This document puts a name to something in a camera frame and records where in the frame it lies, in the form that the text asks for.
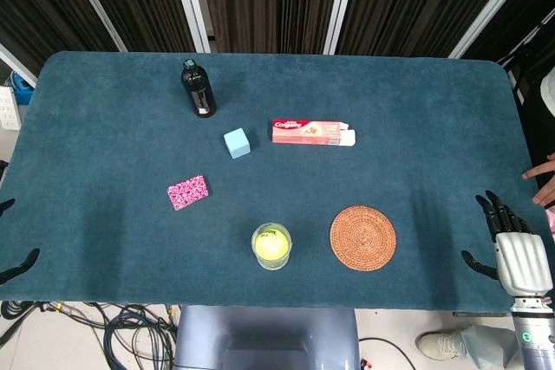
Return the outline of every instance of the human hand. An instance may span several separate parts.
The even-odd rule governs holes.
[[[522,178],[529,179],[533,178],[540,173],[555,172],[555,153],[547,156],[547,162],[544,164],[533,167],[531,170],[526,171],[522,174]],[[545,207],[551,201],[555,200],[555,176],[545,184],[541,190],[534,196],[532,201],[536,204]]]

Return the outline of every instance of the round rattan coaster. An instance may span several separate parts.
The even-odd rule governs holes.
[[[384,266],[397,239],[387,217],[366,205],[353,205],[337,214],[330,229],[331,249],[348,268],[371,271]]]

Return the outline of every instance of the person's leg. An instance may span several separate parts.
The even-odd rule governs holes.
[[[416,346],[433,360],[466,356],[479,369],[506,368],[519,351],[513,331],[481,325],[450,333],[423,334],[416,340]]]

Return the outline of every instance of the yellow tennis ball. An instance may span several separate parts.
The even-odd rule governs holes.
[[[289,241],[280,230],[264,230],[254,242],[254,250],[264,260],[278,260],[285,256],[288,249]]]

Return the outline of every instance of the toothpaste box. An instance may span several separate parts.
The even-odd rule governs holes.
[[[278,119],[272,122],[274,143],[353,146],[355,131],[341,121]]]

